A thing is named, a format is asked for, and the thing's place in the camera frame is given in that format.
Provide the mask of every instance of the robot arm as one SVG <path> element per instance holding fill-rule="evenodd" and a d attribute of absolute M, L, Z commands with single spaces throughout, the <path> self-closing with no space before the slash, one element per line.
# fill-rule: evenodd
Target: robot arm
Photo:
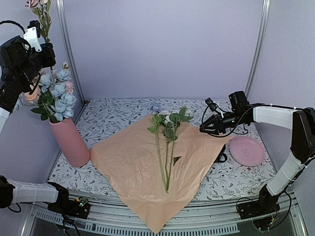
<path fill-rule="evenodd" d="M 244 92 L 229 96 L 232 112 L 212 115 L 200 125 L 200 132 L 220 137 L 226 128 L 236 128 L 239 124 L 251 122 L 277 125 L 292 130 L 291 152 L 277 174 L 263 186 L 256 202 L 237 206 L 241 218 L 250 218 L 279 210 L 279 196 L 288 185 L 302 173 L 315 155 L 315 110 L 313 108 L 295 109 L 264 104 L 249 104 Z M 207 102 L 212 111 L 216 104 Z"/>
<path fill-rule="evenodd" d="M 0 134 L 19 95 L 22 92 L 32 93 L 39 82 L 34 85 L 33 78 L 42 68 L 56 63 L 53 45 L 38 42 L 39 26 L 38 21 L 30 22 L 23 38 L 14 37 L 0 46 Z M 0 176 L 0 208 L 14 203 L 35 202 L 48 203 L 51 211 L 84 219 L 90 210 L 86 199 L 70 200 L 68 190 L 56 183 L 24 183 Z"/>

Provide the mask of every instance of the green stem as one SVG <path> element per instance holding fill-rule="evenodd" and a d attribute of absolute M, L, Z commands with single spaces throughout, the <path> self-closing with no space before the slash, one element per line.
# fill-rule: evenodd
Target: green stem
<path fill-rule="evenodd" d="M 171 160 L 170 160 L 170 163 L 169 163 L 168 179 L 167 179 L 167 183 L 166 183 L 166 191 L 167 191 L 167 192 L 168 192 L 168 190 L 169 190 L 169 185 L 170 185 L 170 181 L 171 181 L 171 171 L 172 171 L 172 164 L 173 164 L 174 145 L 175 145 L 175 141 L 173 140 L 173 143 L 172 143 Z"/>
<path fill-rule="evenodd" d="M 164 188 L 166 190 L 166 181 L 165 181 L 165 176 L 164 176 L 164 171 L 163 171 L 162 158 L 161 158 L 161 153 L 160 153 L 160 150 L 159 150 L 158 127 L 156 129 L 156 133 L 155 134 L 156 134 L 157 157 L 158 157 L 158 162 L 159 162 L 159 168 L 161 170 L 163 185 L 164 185 Z"/>
<path fill-rule="evenodd" d="M 168 158 L 168 140 L 166 141 L 166 161 L 165 161 L 166 178 L 168 179 L 168 173 L 167 173 L 167 158 Z"/>

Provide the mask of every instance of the cable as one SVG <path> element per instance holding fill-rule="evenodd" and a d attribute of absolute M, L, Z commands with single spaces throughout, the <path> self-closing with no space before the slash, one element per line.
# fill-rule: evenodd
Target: cable
<path fill-rule="evenodd" d="M 277 224 L 276 226 L 271 226 L 268 230 L 272 230 L 272 229 L 278 227 L 283 221 L 285 221 L 285 219 L 287 218 L 287 216 L 288 216 L 289 213 L 290 213 L 291 206 L 292 206 L 292 198 L 291 198 L 290 194 L 287 193 L 287 191 L 284 191 L 284 193 L 285 193 L 285 194 L 289 197 L 289 199 L 290 199 L 289 209 L 287 210 L 287 212 L 286 212 L 284 218 L 280 221 L 280 223 Z"/>
<path fill-rule="evenodd" d="M 246 135 L 249 133 L 248 129 L 245 128 L 245 124 L 243 124 L 243 129 L 245 130 L 245 133 L 236 133 L 236 132 L 233 132 L 234 134 L 238 134 L 238 135 Z"/>
<path fill-rule="evenodd" d="M 36 81 L 36 84 L 35 84 L 34 88 L 32 89 L 32 91 L 29 92 L 29 95 L 32 95 L 35 92 L 35 89 L 38 86 L 39 81 L 40 81 L 40 73 L 38 73 L 38 80 Z"/>
<path fill-rule="evenodd" d="M 219 107 L 219 106 L 218 106 L 218 108 L 219 108 L 222 112 L 224 112 L 224 113 L 231 113 L 231 112 L 227 112 L 227 111 L 221 109 L 221 107 Z"/>
<path fill-rule="evenodd" d="M 242 118 L 244 117 L 244 115 L 245 115 L 247 112 L 249 112 L 250 110 L 254 109 L 255 107 L 261 107 L 261 106 L 265 106 L 265 105 L 259 104 L 259 105 L 252 106 L 252 107 L 248 108 L 248 109 L 242 114 L 241 118 L 238 120 L 238 122 L 236 123 L 236 125 L 235 125 L 235 127 L 232 129 L 232 131 L 229 132 L 228 134 L 222 135 L 222 136 L 214 135 L 214 134 L 210 134 L 210 133 L 208 133 L 208 134 L 209 134 L 210 136 L 216 137 L 216 138 L 225 138 L 225 137 L 231 135 L 231 134 L 234 132 L 234 130 L 237 128 L 237 126 L 239 125 L 239 123 L 241 122 Z M 201 124 L 202 124 L 202 128 L 203 128 L 203 129 L 204 129 L 204 126 L 203 126 L 203 119 L 204 119 L 204 116 L 205 116 L 205 114 L 206 114 L 207 108 L 205 109 L 205 111 L 204 111 L 204 113 L 203 113 L 203 115 L 202 115 L 202 118 L 201 118 Z"/>
<path fill-rule="evenodd" d="M 18 203 L 16 203 L 16 205 L 18 206 L 18 210 L 13 210 L 13 209 L 11 209 L 9 206 L 8 206 L 8 209 L 10 210 L 10 211 L 12 211 L 12 212 L 14 212 L 14 213 L 20 213 L 21 211 L 22 211 L 22 209 L 21 209 L 21 207 L 20 207 L 20 205 L 18 204 Z"/>
<path fill-rule="evenodd" d="M 305 110 L 305 109 L 303 109 L 303 108 L 293 108 L 293 107 L 285 107 L 285 106 L 279 106 L 279 105 L 259 104 L 259 105 L 252 106 L 252 107 L 250 107 L 249 109 L 247 109 L 247 110 L 243 113 L 243 115 L 241 116 L 241 118 L 238 120 L 238 122 L 236 123 L 235 127 L 234 127 L 232 130 L 230 130 L 230 132 L 229 132 L 228 134 L 222 135 L 222 136 L 214 135 L 214 134 L 211 134 L 211 133 L 208 133 L 208 134 L 209 134 L 210 136 L 216 137 L 216 138 L 225 138 L 225 137 L 231 135 L 231 134 L 235 131 L 235 129 L 237 128 L 237 126 L 239 125 L 239 123 L 241 122 L 241 120 L 242 120 L 242 118 L 244 117 L 244 115 L 245 115 L 248 111 L 250 111 L 251 109 L 254 109 L 255 107 L 278 107 L 278 108 L 284 108 L 284 109 L 299 110 L 299 111 L 303 111 L 303 112 L 306 112 L 306 113 L 310 114 L 310 115 L 315 119 L 315 116 L 314 116 L 312 113 L 310 113 L 309 111 L 307 111 L 307 110 Z M 201 118 L 201 125 L 202 125 L 202 128 L 203 128 L 203 129 L 204 129 L 204 126 L 203 126 L 203 119 L 204 119 L 204 116 L 205 116 L 207 110 L 208 110 L 208 107 L 207 107 L 207 108 L 205 109 L 205 111 L 203 112 L 203 115 L 202 115 L 202 118 Z"/>
<path fill-rule="evenodd" d="M 19 23 L 15 22 L 15 21 L 10 21 L 10 20 L 9 21 L 1 21 L 0 25 L 2 25 L 2 24 L 13 24 L 13 25 L 16 25 L 17 27 L 19 27 L 23 31 L 23 33 L 25 33 L 24 28 Z"/>
<path fill-rule="evenodd" d="M 63 227 L 64 227 L 63 231 L 64 231 L 68 236 L 71 236 L 71 235 L 66 231 L 66 229 L 65 229 L 65 228 L 66 228 L 65 224 L 68 223 L 68 224 L 72 225 L 72 226 L 75 228 L 75 230 L 76 230 L 78 236 L 81 236 L 81 234 L 80 234 L 80 232 L 79 232 L 77 226 L 75 225 L 74 221 L 71 220 L 71 219 L 70 219 L 69 217 L 67 217 L 66 215 L 62 215 L 62 216 L 63 216 Z"/>

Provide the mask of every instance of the blue flower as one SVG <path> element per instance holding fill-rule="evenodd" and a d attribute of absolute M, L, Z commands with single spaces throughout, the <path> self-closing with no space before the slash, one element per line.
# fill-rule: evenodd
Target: blue flower
<path fill-rule="evenodd" d="M 63 118 L 73 117 L 74 111 L 71 106 L 68 106 L 63 103 L 61 99 L 58 99 L 53 106 L 54 111 L 56 112 L 54 116 L 59 121 L 63 121 Z"/>
<path fill-rule="evenodd" d="M 53 109 L 56 113 L 62 113 L 65 111 L 66 109 L 66 105 L 63 103 L 63 101 L 61 99 L 58 99 L 55 102 L 55 106 L 53 106 Z"/>
<path fill-rule="evenodd" d="M 62 96 L 63 103 L 67 106 L 74 107 L 75 102 L 77 101 L 76 97 L 72 93 L 66 93 Z"/>
<path fill-rule="evenodd" d="M 69 69 L 61 69 L 59 72 L 56 73 L 56 75 L 60 81 L 71 80 L 71 72 Z"/>
<path fill-rule="evenodd" d="M 64 83 L 58 83 L 55 85 L 54 90 L 51 91 L 51 94 L 54 97 L 60 97 L 61 95 L 64 95 L 65 93 L 65 84 Z"/>
<path fill-rule="evenodd" d="M 161 105 L 157 102 L 153 102 L 150 104 L 150 112 L 153 113 L 153 115 L 156 115 L 162 110 Z"/>
<path fill-rule="evenodd" d="M 55 113 L 54 116 L 57 118 L 58 121 L 63 121 L 63 115 L 61 113 Z"/>
<path fill-rule="evenodd" d="M 51 86 L 53 80 L 50 74 L 45 74 L 40 77 L 38 85 L 41 86 L 42 92 L 47 92 L 48 88 Z"/>
<path fill-rule="evenodd" d="M 70 111 L 65 110 L 65 111 L 63 112 L 63 117 L 64 117 L 64 118 L 73 117 L 73 114 L 74 114 L 73 109 L 71 109 Z"/>

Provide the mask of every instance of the artificial flower bouquet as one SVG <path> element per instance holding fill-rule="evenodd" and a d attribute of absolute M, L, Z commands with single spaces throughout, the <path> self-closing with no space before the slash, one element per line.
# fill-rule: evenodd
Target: artificial flower bouquet
<path fill-rule="evenodd" d="M 171 180 L 172 166 L 181 158 L 181 156 L 173 156 L 174 146 L 176 144 L 177 129 L 181 122 L 189 122 L 192 119 L 192 111 L 186 107 L 182 107 L 179 111 L 160 111 L 158 103 L 152 103 L 150 110 L 153 112 L 153 125 L 148 130 L 155 135 L 157 145 L 157 157 L 162 176 L 165 192 L 168 193 Z M 159 133 L 164 134 L 166 140 L 165 156 L 161 155 L 161 146 Z"/>
<path fill-rule="evenodd" d="M 41 120 L 49 119 L 51 123 L 73 117 L 73 107 L 77 99 L 73 95 L 73 83 L 70 80 L 71 73 L 66 62 L 61 69 L 52 73 L 41 71 L 33 81 L 38 84 L 34 93 L 24 94 L 26 101 L 38 106 L 31 111 L 40 114 Z"/>

